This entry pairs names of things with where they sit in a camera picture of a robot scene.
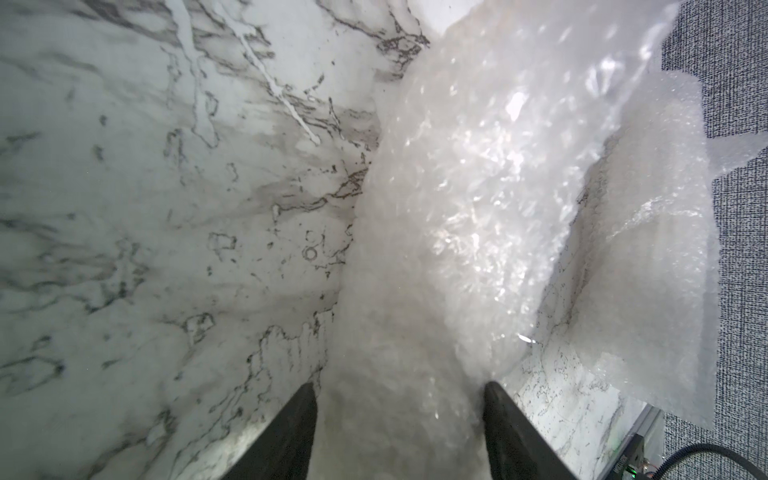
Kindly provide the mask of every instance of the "marble countertop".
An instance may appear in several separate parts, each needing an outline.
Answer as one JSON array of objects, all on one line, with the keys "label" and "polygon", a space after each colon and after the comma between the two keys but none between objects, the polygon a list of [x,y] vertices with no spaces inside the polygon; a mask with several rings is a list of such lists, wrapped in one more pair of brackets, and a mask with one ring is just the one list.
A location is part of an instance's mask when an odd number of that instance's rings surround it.
[{"label": "marble countertop", "polygon": [[[474,3],[0,5],[9,478],[216,478],[322,388],[392,93]],[[569,249],[515,399],[588,480],[643,404],[564,341]]]}]

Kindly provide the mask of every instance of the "cable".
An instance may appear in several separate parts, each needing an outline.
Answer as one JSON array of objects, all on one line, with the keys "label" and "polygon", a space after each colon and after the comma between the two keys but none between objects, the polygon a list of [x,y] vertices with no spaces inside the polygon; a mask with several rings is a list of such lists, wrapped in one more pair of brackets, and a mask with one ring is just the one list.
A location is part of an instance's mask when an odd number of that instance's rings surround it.
[{"label": "cable", "polygon": [[719,445],[712,445],[710,443],[697,443],[696,445],[689,445],[683,449],[675,452],[661,467],[654,473],[654,480],[660,480],[664,477],[664,474],[669,472],[675,465],[682,462],[684,459],[695,455],[697,453],[717,453],[723,457],[730,458],[734,462],[741,465],[744,470],[747,470],[757,480],[768,480],[768,475],[762,473],[752,462],[734,452],[731,449],[721,447]]}]

